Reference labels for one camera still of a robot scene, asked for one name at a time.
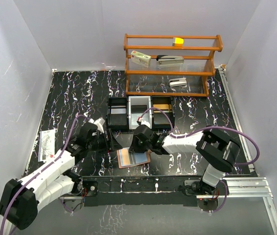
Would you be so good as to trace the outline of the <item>pink leather card holder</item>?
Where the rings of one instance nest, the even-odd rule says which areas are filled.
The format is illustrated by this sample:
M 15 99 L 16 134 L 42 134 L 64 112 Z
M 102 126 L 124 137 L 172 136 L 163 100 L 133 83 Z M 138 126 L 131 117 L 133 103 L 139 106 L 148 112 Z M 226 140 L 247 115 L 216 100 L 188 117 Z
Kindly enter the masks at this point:
M 121 150 L 118 150 L 116 153 L 117 153 L 117 159 L 118 159 L 118 166 L 120 169 L 122 168 L 128 168 L 128 167 L 134 167 L 134 166 L 138 166 L 138 165 L 142 165 L 142 164 L 147 164 L 147 163 L 150 163 L 150 153 L 149 152 L 144 152 L 144 153 L 131 153 L 129 152 L 130 154 L 130 157 L 131 157 L 131 164 L 128 165 L 128 166 L 122 166 L 121 165 L 121 160 L 120 160 L 120 151 Z

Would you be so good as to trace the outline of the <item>black white organizer tray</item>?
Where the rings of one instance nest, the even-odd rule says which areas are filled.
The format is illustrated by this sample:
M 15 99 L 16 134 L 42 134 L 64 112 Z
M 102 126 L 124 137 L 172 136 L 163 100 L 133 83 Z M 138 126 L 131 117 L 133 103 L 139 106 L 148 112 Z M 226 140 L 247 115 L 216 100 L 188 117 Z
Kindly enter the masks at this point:
M 154 108 L 154 104 L 171 104 L 172 112 L 164 113 Z M 125 108 L 126 114 L 111 115 L 113 108 Z M 142 117 L 151 125 L 151 129 L 171 130 L 175 126 L 173 98 L 170 96 L 128 96 L 108 99 L 106 126 L 117 131 L 130 131 L 138 127 L 137 120 Z

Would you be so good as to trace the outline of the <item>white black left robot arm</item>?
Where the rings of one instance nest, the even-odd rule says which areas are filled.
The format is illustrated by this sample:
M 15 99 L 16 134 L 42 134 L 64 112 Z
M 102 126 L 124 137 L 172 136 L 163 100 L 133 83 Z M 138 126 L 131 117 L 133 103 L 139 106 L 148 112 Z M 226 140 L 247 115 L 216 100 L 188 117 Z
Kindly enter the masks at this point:
M 4 187 L 0 199 L 0 215 L 3 216 L 0 234 L 6 221 L 24 230 L 36 218 L 38 212 L 64 194 L 82 192 L 82 177 L 72 168 L 89 152 L 114 152 L 122 146 L 110 129 L 104 130 L 105 120 L 88 119 L 77 135 L 69 136 L 55 157 L 21 179 L 11 179 Z

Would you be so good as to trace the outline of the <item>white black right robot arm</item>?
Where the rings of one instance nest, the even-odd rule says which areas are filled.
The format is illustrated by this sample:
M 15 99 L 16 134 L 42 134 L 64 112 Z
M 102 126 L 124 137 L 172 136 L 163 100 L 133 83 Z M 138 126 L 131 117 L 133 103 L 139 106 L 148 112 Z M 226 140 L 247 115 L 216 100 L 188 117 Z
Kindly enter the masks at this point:
M 227 173 L 232 172 L 241 144 L 218 127 L 205 127 L 194 134 L 158 134 L 146 125 L 134 130 L 129 147 L 131 153 L 170 155 L 173 153 L 198 153 L 208 162 L 208 166 L 197 183 L 189 188 L 200 194 L 213 194 L 218 183 Z

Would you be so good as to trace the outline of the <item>gold card in holder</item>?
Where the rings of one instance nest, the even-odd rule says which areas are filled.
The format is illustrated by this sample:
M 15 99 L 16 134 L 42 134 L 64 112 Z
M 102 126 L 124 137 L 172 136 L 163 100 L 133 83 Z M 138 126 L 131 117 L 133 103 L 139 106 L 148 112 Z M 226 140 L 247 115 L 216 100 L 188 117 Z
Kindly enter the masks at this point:
M 120 151 L 120 160 L 122 166 L 128 166 L 131 164 L 131 157 L 128 149 L 122 149 Z

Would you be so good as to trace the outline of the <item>grey card in tray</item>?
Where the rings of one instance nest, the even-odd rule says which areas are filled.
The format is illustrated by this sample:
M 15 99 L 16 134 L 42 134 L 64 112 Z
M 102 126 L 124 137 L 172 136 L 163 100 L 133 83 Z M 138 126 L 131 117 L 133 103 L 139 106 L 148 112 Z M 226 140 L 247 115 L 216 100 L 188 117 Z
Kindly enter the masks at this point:
M 113 108 L 110 110 L 111 115 L 126 114 L 125 108 Z

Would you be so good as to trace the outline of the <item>gold card in tray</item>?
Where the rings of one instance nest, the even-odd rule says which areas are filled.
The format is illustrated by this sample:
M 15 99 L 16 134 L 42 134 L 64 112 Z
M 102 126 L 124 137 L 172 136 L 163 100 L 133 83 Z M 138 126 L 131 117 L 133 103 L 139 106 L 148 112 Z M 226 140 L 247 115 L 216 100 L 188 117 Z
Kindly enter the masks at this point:
M 162 110 L 164 113 L 172 112 L 171 104 L 154 104 L 153 107 Z

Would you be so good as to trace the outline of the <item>white paper label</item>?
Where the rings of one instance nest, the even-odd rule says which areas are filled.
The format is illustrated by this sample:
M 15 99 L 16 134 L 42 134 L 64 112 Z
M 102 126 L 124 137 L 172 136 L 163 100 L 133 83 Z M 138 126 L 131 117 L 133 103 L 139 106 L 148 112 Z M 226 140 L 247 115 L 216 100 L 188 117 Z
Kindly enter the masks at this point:
M 39 162 L 48 162 L 55 155 L 55 129 L 41 131 L 39 143 Z

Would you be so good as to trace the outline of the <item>white hole punch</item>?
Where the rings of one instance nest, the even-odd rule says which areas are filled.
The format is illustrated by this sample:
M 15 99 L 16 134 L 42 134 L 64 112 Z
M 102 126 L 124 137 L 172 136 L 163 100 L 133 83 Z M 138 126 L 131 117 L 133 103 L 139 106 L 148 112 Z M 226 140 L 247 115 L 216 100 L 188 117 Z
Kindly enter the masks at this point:
M 181 87 L 187 85 L 187 81 L 185 77 L 182 78 L 174 78 L 169 80 L 170 87 Z

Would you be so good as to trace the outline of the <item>orange wooden shelf rack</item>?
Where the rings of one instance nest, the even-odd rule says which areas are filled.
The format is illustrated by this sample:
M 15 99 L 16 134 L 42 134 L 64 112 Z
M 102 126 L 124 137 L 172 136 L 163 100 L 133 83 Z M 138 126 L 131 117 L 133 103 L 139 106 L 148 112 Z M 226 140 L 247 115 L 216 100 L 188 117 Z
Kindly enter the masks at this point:
M 174 37 L 184 39 L 182 47 L 173 47 Z M 215 75 L 214 55 L 223 50 L 220 35 L 175 36 L 125 34 L 125 75 L 127 95 L 194 96 L 209 95 L 208 79 Z M 151 56 L 148 68 L 131 62 L 131 52 L 136 50 Z M 159 66 L 157 55 L 182 56 L 184 63 Z M 169 80 L 185 77 L 187 85 L 170 87 Z

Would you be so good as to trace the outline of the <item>white staples box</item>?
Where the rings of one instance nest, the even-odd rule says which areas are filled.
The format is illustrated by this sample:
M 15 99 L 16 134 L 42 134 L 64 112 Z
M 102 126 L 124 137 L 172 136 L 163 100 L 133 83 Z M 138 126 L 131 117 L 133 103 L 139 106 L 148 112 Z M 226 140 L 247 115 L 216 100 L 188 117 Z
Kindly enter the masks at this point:
M 148 68 L 150 66 L 151 56 L 133 50 L 131 52 L 131 62 Z

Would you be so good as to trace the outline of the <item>grey black stapler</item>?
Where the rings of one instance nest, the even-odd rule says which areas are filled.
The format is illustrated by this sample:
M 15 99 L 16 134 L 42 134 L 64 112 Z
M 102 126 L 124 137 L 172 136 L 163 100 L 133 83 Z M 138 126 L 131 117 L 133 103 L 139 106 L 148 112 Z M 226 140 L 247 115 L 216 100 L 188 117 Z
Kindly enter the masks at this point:
M 183 64 L 184 58 L 174 55 L 157 55 L 156 62 L 159 66 L 174 66 Z

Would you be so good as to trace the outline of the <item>yellow white small box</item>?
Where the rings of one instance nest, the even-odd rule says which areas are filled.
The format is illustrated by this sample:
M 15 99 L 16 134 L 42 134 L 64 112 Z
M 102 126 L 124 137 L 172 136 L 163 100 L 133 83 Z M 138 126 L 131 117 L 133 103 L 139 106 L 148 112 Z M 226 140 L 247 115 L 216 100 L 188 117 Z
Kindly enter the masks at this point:
M 180 37 L 174 37 L 172 41 L 173 47 L 182 47 L 184 44 L 184 39 Z

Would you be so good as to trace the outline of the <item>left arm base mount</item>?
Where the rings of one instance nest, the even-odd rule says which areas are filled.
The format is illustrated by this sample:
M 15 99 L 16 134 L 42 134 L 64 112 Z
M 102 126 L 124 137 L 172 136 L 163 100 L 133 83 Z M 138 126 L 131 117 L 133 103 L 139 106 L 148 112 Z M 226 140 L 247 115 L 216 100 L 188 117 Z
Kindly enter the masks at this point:
M 76 190 L 77 192 L 65 194 L 59 199 L 65 213 L 73 215 L 84 207 L 86 199 L 96 197 L 98 195 L 98 182 L 94 180 L 81 181 L 77 185 Z

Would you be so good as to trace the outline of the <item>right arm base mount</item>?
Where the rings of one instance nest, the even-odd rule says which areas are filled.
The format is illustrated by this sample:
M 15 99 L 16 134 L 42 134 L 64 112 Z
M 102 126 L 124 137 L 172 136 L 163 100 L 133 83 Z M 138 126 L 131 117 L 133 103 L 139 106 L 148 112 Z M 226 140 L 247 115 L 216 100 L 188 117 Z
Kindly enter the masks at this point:
M 185 180 L 178 187 L 178 191 L 195 198 L 197 206 L 207 212 L 218 210 L 224 204 L 224 202 L 219 204 L 219 198 L 221 196 L 226 198 L 230 193 L 226 180 L 219 181 L 215 187 L 204 183 L 202 180 Z

